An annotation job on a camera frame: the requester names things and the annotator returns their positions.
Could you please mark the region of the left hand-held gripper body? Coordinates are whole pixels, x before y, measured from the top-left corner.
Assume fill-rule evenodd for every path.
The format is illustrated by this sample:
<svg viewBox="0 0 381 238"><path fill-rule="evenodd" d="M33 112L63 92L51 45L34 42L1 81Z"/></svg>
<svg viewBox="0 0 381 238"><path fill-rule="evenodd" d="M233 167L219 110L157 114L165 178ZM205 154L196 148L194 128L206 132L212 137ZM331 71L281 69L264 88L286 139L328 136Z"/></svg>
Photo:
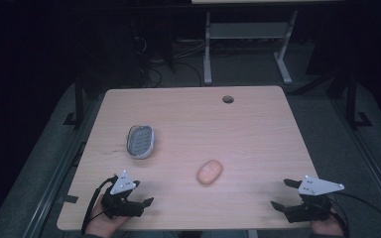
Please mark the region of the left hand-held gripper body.
<svg viewBox="0 0 381 238"><path fill-rule="evenodd" d="M132 188L132 179L126 171L115 177L101 199L104 214L113 219L119 216L140 217L144 212L143 202L129 201L128 196L135 189Z"/></svg>

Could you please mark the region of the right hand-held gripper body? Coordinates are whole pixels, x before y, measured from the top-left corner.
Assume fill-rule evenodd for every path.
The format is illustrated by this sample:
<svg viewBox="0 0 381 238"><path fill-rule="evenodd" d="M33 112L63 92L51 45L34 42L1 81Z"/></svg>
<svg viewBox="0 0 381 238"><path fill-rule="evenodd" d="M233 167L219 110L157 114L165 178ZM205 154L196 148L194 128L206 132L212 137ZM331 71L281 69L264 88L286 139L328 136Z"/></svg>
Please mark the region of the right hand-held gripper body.
<svg viewBox="0 0 381 238"><path fill-rule="evenodd" d="M331 204L328 195L344 190L342 183L305 176L301 185L296 188L302 202L300 205L287 207L284 213L290 223L328 218Z"/></svg>

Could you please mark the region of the grey oval soap dish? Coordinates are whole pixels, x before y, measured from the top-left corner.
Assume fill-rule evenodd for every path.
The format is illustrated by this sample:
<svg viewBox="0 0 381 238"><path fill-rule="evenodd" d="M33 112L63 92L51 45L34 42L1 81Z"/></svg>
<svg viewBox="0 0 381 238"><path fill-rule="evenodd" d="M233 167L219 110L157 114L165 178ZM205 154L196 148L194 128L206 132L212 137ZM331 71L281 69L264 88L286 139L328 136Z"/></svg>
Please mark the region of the grey oval soap dish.
<svg viewBox="0 0 381 238"><path fill-rule="evenodd" d="M135 125L130 128L127 136L127 152L133 159L148 158L154 148L155 133L149 125Z"/></svg>

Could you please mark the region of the orange soap bar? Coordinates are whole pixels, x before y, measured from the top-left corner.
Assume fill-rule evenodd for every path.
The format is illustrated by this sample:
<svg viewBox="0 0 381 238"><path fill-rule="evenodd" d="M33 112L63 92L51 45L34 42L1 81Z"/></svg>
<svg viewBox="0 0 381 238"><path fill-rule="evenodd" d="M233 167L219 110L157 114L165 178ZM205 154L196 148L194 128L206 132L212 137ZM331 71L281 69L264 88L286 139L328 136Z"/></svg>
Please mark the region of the orange soap bar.
<svg viewBox="0 0 381 238"><path fill-rule="evenodd" d="M212 184L222 174L222 163L217 160L206 162L197 172L196 179L201 184Z"/></svg>

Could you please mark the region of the person's right hand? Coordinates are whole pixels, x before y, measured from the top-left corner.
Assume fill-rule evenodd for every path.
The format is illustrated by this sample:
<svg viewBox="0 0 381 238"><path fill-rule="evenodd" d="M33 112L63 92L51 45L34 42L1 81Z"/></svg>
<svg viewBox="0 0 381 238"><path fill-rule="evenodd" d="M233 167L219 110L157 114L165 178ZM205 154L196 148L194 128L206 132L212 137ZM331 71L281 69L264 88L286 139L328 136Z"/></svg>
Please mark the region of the person's right hand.
<svg viewBox="0 0 381 238"><path fill-rule="evenodd" d="M343 227L333 216L335 210L330 210L331 215L326 220L311 221L310 238L344 238Z"/></svg>

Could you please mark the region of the person's left hand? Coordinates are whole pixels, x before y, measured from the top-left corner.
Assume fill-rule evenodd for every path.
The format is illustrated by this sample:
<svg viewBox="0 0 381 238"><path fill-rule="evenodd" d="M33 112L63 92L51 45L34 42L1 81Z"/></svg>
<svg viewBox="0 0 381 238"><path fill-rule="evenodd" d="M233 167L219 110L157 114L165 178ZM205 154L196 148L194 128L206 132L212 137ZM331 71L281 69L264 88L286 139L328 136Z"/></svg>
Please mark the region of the person's left hand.
<svg viewBox="0 0 381 238"><path fill-rule="evenodd" d="M111 238L113 234L120 229L130 217L108 218L101 205L101 197L99 197L87 218L87 225L84 231L85 235L93 235L99 238Z"/></svg>

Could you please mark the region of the black metal stand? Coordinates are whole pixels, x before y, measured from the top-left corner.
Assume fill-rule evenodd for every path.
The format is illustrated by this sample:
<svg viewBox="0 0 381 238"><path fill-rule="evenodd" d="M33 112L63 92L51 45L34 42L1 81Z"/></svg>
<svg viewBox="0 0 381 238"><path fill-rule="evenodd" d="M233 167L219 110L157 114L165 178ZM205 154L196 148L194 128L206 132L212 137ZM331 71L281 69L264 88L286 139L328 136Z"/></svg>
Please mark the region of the black metal stand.
<svg viewBox="0 0 381 238"><path fill-rule="evenodd" d="M358 127L372 126L364 112L356 111L356 78L352 68L347 74L345 119L353 130L356 130Z"/></svg>
<svg viewBox="0 0 381 238"><path fill-rule="evenodd" d="M77 74L77 77L74 80L74 104L75 111L68 113L63 121L65 125L71 125L74 129L78 129L81 125L84 115L83 108L83 87L81 82L80 73Z"/></svg>

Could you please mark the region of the aluminium floor rail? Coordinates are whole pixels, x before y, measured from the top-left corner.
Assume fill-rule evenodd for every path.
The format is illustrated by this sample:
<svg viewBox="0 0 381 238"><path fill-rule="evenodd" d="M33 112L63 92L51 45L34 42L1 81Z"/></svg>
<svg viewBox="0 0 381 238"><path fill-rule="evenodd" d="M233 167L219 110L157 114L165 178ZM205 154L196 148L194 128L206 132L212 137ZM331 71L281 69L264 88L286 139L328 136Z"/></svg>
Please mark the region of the aluminium floor rail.
<svg viewBox="0 0 381 238"><path fill-rule="evenodd" d="M332 100L331 105L359 150L381 194L381 116L376 117L374 108L370 113L362 107L359 112L350 113L350 106L344 100Z"/></svg>
<svg viewBox="0 0 381 238"><path fill-rule="evenodd" d="M85 100L84 118L76 127L65 123L65 119L76 115L75 103L62 98L54 114L35 146L31 157L23 167L24 192L30 201L27 212L27 226L22 230L22 238L40 238L53 214L59 217L54 208L61 188L71 184L69 175L81 147L87 141L90 129L100 107L99 101Z"/></svg>

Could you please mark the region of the white metal table frame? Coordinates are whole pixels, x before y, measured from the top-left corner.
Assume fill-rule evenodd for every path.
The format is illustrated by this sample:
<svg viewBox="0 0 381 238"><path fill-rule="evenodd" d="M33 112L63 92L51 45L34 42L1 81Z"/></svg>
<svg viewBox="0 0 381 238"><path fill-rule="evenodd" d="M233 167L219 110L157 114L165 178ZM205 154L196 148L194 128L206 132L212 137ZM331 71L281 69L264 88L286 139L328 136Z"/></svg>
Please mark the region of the white metal table frame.
<svg viewBox="0 0 381 238"><path fill-rule="evenodd" d="M287 22L261 23L216 23L211 21L211 13L205 14L203 83L212 85L210 44L212 40L282 40L281 48L274 52L274 59L285 84L293 80L284 57L290 42L298 11L291 13Z"/></svg>

